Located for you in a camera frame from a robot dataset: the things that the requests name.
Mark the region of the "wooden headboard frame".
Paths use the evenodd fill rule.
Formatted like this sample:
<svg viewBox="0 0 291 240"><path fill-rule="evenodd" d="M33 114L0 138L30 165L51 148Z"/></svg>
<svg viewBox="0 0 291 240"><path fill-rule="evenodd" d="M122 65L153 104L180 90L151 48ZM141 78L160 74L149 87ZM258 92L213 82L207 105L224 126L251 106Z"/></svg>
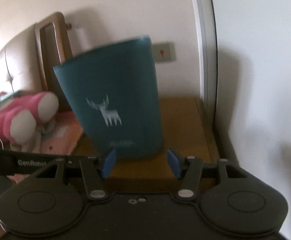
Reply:
<svg viewBox="0 0 291 240"><path fill-rule="evenodd" d="M39 62L39 74L43 90L55 94L61 92L53 67L73 56L68 38L72 25L66 23L61 12L55 12L35 24L35 40Z"/></svg>

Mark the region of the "pink bedsheet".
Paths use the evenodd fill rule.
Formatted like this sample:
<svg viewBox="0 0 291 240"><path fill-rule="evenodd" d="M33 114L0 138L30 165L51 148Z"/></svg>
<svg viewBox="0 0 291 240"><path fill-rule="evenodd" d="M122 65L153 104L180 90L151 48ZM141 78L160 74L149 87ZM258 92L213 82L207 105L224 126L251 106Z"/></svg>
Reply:
<svg viewBox="0 0 291 240"><path fill-rule="evenodd" d="M72 111L57 113L53 131L41 139L39 153L71 155L83 135L83 129Z"/></svg>

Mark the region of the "white door frame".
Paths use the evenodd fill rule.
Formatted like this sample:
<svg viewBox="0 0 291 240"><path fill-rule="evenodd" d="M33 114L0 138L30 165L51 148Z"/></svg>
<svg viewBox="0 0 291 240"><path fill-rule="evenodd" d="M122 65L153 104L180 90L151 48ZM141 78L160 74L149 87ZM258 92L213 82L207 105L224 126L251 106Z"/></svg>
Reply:
<svg viewBox="0 0 291 240"><path fill-rule="evenodd" d="M210 126L217 101L218 48L213 0L192 0L200 70L200 98Z"/></svg>

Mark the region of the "pink plush toy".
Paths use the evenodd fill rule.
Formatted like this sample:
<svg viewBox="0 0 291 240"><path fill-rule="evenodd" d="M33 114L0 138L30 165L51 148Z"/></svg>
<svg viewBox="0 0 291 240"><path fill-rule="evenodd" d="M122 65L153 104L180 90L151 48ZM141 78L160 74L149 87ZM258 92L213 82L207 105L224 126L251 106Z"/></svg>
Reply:
<svg viewBox="0 0 291 240"><path fill-rule="evenodd" d="M39 153L41 137L55 126L59 99L52 92L10 97L0 103L0 147Z"/></svg>

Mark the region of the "padded beige headboard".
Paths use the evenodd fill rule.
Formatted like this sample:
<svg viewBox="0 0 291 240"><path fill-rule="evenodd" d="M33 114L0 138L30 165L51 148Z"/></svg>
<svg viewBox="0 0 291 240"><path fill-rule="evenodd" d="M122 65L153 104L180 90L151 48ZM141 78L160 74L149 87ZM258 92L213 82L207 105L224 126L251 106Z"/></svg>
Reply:
<svg viewBox="0 0 291 240"><path fill-rule="evenodd" d="M0 51L0 93L43 91L35 26L11 39Z"/></svg>

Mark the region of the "teal trash bin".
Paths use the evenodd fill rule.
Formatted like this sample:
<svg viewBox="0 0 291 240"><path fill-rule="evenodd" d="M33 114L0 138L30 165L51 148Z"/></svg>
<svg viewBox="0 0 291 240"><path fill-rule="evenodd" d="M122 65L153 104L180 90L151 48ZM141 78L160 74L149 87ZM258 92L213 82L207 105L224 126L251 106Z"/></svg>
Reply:
<svg viewBox="0 0 291 240"><path fill-rule="evenodd" d="M98 47L53 68L94 148L119 158L156 155L163 146L150 37Z"/></svg>

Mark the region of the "beige wall switch plate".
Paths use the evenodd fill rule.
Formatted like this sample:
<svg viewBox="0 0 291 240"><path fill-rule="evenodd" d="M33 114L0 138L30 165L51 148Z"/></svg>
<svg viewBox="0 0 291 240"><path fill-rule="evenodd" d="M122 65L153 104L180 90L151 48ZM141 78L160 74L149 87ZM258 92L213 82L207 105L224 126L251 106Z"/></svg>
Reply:
<svg viewBox="0 0 291 240"><path fill-rule="evenodd" d="M174 62L177 60L173 42L153 43L152 52L156 63Z"/></svg>

